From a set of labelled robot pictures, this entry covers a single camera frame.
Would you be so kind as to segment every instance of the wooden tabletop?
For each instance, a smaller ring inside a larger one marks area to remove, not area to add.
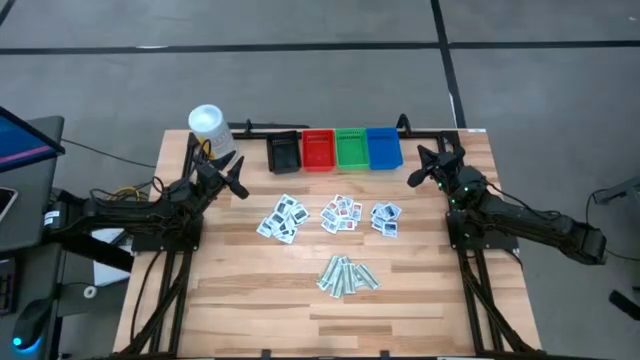
[[[156,175],[165,184],[180,177],[188,132],[165,132]],[[498,184],[489,138],[484,132],[460,131],[465,162]],[[274,356],[471,355],[473,345],[457,256],[449,247],[444,221],[445,196],[433,182],[406,185],[420,167],[416,146],[437,150],[432,140],[401,140],[404,166],[394,171],[340,171],[273,175],[264,140],[238,141],[245,156],[241,182],[251,192],[240,200],[225,190],[205,212],[200,249],[194,253],[179,357],[256,357],[262,349]],[[292,245],[255,232],[282,194],[298,199],[311,217],[300,226]],[[321,209],[335,194],[364,205],[354,232],[332,235],[320,227]],[[392,201],[403,209],[397,239],[371,228],[369,211],[376,202]],[[501,250],[488,250],[496,305],[512,327],[539,347],[522,270]],[[381,282],[377,290],[334,299],[320,291],[316,278],[332,255],[366,264]],[[135,259],[114,351],[129,343],[133,307],[153,254]],[[176,261],[176,270],[180,261]],[[139,331],[155,308],[164,254],[153,267],[136,321]],[[485,346],[491,348],[486,314],[478,305]],[[166,349],[172,310],[161,349]]]

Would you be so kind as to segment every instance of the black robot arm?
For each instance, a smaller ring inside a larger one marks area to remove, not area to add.
[[[155,201],[82,199],[65,193],[48,207],[51,215],[45,222],[47,239],[56,241],[97,229],[123,228],[134,236],[134,251],[192,248],[197,244],[191,244],[190,239],[199,238],[202,214],[225,187],[242,199],[249,196],[239,182],[244,157],[227,175],[220,172],[234,155],[235,152],[210,160],[201,153],[195,154],[191,174],[163,187]]]
[[[439,154],[418,146],[418,152],[422,168],[411,174],[409,186],[419,185],[427,176],[433,178],[457,215],[475,230],[475,236],[498,230],[555,247],[582,264],[604,263],[606,239],[599,229],[556,211],[538,211],[524,203],[509,204],[491,194],[487,186],[493,184],[480,171],[461,165],[465,154],[462,147]]]

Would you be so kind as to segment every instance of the white container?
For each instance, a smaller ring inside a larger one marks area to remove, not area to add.
[[[215,105],[200,105],[189,114],[189,127],[200,142],[211,141],[211,158],[217,159],[238,150],[222,111]]]

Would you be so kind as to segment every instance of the blue light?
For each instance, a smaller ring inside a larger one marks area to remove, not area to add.
[[[36,342],[33,345],[29,346],[28,348],[26,348],[24,350],[16,349],[16,352],[18,354],[22,354],[22,355],[33,354],[34,352],[36,352],[36,350],[38,350],[38,347],[40,347],[40,343],[42,343],[42,337],[39,337],[38,340],[36,340]]]

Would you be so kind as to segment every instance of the stack of cards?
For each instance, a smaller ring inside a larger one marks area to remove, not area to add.
[[[398,218],[402,209],[393,203],[377,203],[371,209],[371,227],[380,231],[382,236],[398,237]]]
[[[266,238],[272,235],[287,244],[293,243],[298,226],[309,218],[309,212],[296,199],[284,194],[278,200],[273,213],[262,219],[256,232]]]
[[[356,293],[356,289],[366,286],[372,290],[380,287],[369,268],[364,264],[353,264],[346,256],[332,256],[327,269],[316,285],[322,291],[331,289],[331,297],[341,298],[343,295]]]
[[[336,195],[320,213],[322,227],[335,234],[338,230],[353,231],[362,219],[362,204],[342,195]]]

